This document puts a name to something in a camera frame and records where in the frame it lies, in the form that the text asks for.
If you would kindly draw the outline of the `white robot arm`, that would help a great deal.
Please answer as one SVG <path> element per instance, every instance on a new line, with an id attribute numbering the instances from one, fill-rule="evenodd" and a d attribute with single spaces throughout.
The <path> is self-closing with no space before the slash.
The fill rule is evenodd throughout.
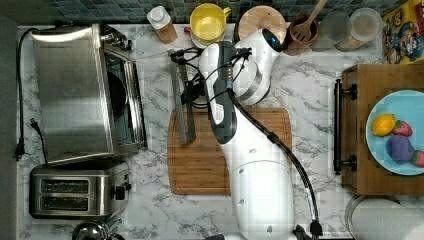
<path id="1" fill-rule="evenodd" d="M 213 43 L 199 51 L 200 88 L 179 96 L 183 101 L 205 98 L 229 172 L 240 236 L 247 240 L 296 240 L 289 161 L 243 109 L 269 93 L 280 51 L 280 41 L 268 29 L 235 44 Z"/>

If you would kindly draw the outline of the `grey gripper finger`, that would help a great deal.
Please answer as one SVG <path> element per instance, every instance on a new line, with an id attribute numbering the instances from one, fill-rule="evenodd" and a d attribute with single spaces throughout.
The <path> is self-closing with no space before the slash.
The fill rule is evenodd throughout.
<path id="1" fill-rule="evenodd" d="M 175 50 L 171 49 L 168 53 L 170 57 L 169 62 L 169 70 L 171 75 L 171 84 L 172 91 L 174 96 L 174 104 L 175 104 L 175 114 L 176 121 L 180 136 L 180 143 L 186 143 L 186 127 L 185 127 L 185 118 L 184 118 L 184 110 L 181 100 L 181 94 L 184 91 L 184 83 L 183 80 L 186 77 L 185 66 L 177 63 L 178 58 L 174 56 Z"/>
<path id="2" fill-rule="evenodd" d="M 190 144 L 196 138 L 191 98 L 185 99 L 188 75 L 185 65 L 177 66 L 177 123 L 182 144 Z"/>

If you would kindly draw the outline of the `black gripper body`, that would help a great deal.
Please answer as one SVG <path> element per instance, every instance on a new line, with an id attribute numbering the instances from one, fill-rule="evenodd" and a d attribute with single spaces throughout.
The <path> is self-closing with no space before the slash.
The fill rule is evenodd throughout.
<path id="1" fill-rule="evenodd" d="M 191 63 L 192 60 L 198 58 L 203 50 L 198 47 L 190 47 L 181 50 L 172 50 L 170 52 L 170 60 L 176 64 L 177 68 L 177 82 L 182 86 L 178 87 L 181 90 L 179 94 L 182 104 L 188 104 L 194 108 L 205 108 L 205 103 L 198 103 L 199 97 L 205 96 L 204 90 L 204 77 L 200 74 L 197 66 Z M 196 70 L 195 75 L 189 79 L 187 67 Z"/>

